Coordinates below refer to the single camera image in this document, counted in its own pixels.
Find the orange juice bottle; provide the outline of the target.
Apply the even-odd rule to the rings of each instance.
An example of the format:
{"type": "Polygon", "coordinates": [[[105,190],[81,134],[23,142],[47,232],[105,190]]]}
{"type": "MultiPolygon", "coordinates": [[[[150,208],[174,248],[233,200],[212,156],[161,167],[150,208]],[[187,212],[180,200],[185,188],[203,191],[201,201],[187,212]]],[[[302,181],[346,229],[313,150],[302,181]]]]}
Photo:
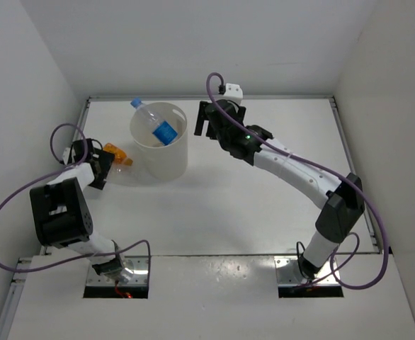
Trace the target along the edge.
{"type": "Polygon", "coordinates": [[[121,148],[116,147],[114,144],[107,143],[102,147],[102,150],[114,155],[113,162],[115,164],[124,166],[132,166],[133,164],[133,160],[121,148]]]}

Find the blue cap water bottle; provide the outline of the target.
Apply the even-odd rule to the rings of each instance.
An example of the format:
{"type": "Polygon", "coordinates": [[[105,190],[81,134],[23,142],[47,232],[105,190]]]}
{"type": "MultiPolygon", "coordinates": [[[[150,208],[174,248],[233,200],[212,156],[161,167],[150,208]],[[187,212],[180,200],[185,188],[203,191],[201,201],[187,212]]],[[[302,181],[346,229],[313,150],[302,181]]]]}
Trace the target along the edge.
{"type": "Polygon", "coordinates": [[[133,118],[146,127],[160,143],[167,146],[176,141],[178,133],[161,113],[153,109],[149,104],[143,103],[140,98],[134,98],[130,105],[135,109],[133,118]]]}

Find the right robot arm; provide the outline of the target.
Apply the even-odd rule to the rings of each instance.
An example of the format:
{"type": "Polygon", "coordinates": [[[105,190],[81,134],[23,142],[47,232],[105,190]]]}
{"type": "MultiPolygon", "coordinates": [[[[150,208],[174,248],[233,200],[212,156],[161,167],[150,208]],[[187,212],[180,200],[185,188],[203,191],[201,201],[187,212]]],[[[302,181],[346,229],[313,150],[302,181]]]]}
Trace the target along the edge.
{"type": "Polygon", "coordinates": [[[332,252],[344,241],[365,210],[357,194],[361,179],[349,174],[345,181],[300,162],[271,132],[258,125],[243,123],[246,109],[229,100],[199,104],[195,134],[204,124],[207,136],[216,139],[221,148],[239,160],[267,171],[307,196],[319,209],[316,231],[307,248],[297,258],[296,274],[313,280],[332,252]]]}

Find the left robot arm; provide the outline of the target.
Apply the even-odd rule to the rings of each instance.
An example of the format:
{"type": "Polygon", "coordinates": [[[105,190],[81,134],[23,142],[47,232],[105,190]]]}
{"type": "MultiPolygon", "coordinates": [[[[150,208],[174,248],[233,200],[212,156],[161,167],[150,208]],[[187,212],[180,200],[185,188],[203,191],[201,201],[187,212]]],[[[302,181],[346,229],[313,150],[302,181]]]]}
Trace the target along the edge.
{"type": "Polygon", "coordinates": [[[44,186],[30,190],[30,203],[38,241],[45,247],[68,248],[87,255],[99,276],[126,284],[133,267],[119,254],[120,247],[97,233],[84,197],[84,189],[102,190],[114,154],[93,146],[94,140],[77,140],[63,160],[79,162],[44,186]]]}

